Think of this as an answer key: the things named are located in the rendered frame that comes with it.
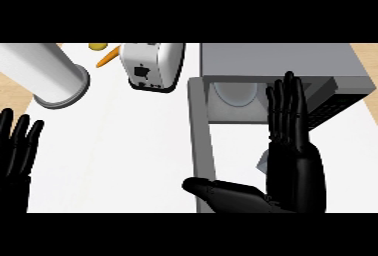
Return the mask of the grey microwave door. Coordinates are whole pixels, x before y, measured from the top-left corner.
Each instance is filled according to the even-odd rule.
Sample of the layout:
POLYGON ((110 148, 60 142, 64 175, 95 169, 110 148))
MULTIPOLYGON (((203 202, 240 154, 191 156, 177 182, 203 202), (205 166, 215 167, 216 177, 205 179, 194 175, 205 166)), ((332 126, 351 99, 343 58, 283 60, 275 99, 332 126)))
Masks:
POLYGON ((205 86, 200 77, 190 78, 187 81, 187 103, 193 176, 196 178, 213 180, 215 169, 208 126, 208 112, 205 103, 205 86))

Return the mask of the orange carrot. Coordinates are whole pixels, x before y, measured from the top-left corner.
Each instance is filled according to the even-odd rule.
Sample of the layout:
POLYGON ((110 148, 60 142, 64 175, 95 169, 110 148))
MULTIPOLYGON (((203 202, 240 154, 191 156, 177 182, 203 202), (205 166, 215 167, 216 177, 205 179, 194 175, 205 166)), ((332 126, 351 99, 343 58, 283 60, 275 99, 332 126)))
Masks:
POLYGON ((117 55, 119 55, 119 46, 113 48, 113 50, 106 54, 101 60, 95 64, 95 68, 101 67, 117 55))

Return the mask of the white toaster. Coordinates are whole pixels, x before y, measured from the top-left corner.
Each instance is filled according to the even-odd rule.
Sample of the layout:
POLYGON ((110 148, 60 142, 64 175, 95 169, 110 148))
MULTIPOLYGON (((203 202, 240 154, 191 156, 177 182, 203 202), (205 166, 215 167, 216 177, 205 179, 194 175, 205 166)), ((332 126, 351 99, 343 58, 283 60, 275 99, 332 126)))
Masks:
POLYGON ((119 59, 132 89, 169 93, 184 61, 184 43, 123 43, 119 59))

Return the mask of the grey microwave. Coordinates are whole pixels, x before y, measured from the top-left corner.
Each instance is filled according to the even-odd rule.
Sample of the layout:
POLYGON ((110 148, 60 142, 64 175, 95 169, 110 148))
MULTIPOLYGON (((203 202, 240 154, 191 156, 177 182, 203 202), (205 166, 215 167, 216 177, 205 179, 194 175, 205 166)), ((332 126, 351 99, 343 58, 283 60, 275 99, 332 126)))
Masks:
POLYGON ((308 127, 315 128, 374 90, 348 44, 200 45, 200 74, 264 77, 274 81, 286 71, 301 78, 308 127))

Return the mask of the white paper towel roll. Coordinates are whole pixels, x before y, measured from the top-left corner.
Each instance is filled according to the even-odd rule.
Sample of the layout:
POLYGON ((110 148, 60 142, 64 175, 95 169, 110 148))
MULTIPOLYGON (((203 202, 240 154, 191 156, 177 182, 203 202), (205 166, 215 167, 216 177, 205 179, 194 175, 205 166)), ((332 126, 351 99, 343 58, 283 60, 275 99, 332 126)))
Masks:
POLYGON ((47 109, 72 105, 89 86, 85 68, 72 63, 54 43, 0 43, 0 72, 47 109))

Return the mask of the glass microwave turntable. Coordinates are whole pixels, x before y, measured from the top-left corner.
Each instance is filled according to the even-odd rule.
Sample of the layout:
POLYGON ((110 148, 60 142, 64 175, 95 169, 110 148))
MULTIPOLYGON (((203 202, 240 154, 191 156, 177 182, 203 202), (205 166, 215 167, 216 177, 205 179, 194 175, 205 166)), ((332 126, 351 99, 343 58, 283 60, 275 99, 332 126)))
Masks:
POLYGON ((233 107, 246 106, 256 96, 255 83, 215 83, 213 90, 221 100, 233 107))

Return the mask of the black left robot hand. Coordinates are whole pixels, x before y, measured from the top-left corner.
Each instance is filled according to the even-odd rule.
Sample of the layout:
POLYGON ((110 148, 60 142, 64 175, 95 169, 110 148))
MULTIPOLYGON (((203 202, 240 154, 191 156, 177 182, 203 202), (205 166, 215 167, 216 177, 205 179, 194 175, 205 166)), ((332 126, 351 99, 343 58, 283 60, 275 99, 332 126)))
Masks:
POLYGON ((29 124, 23 114, 11 126, 13 110, 0 112, 0 214, 23 214, 27 209, 30 169, 44 121, 29 124))

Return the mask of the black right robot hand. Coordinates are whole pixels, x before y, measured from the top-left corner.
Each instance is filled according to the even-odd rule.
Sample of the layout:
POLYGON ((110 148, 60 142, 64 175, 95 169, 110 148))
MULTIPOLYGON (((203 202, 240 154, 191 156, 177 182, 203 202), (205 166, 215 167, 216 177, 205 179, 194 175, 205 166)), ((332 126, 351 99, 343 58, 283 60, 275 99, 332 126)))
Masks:
POLYGON ((265 96, 270 132, 265 189, 196 177, 182 181, 182 189, 216 213, 323 213, 323 165, 308 137, 301 79, 287 72, 267 87, 265 96))

